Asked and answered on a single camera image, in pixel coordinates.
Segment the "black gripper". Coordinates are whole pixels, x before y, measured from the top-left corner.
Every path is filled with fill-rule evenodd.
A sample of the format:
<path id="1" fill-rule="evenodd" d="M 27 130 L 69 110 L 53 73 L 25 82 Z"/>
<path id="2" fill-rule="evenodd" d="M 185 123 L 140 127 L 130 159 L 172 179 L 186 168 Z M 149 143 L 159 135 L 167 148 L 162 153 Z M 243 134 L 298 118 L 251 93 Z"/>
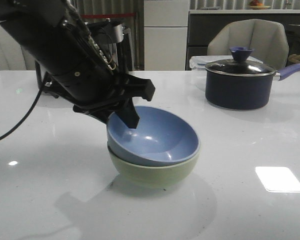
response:
<path id="1" fill-rule="evenodd" d="M 150 102 L 155 86 L 150 79 L 111 70 L 105 64 L 81 59 L 72 64 L 63 61 L 45 61 L 43 91 L 61 97 L 73 104 L 73 111 L 88 115 L 107 124 L 112 113 L 130 129 L 136 129 L 140 120 L 133 98 Z"/>

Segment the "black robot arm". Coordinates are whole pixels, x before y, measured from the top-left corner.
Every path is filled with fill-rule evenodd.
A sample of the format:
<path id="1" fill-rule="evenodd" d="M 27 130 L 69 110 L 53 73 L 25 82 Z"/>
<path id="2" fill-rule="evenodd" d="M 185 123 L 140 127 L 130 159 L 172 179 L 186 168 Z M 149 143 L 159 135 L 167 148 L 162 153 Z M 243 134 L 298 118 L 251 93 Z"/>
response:
<path id="1" fill-rule="evenodd" d="M 123 54 L 113 61 L 68 0 L 0 0 L 0 26 L 44 68 L 37 82 L 73 110 L 106 123 L 112 113 L 129 128 L 139 116 L 133 97 L 150 101 L 149 79 L 128 74 Z"/>

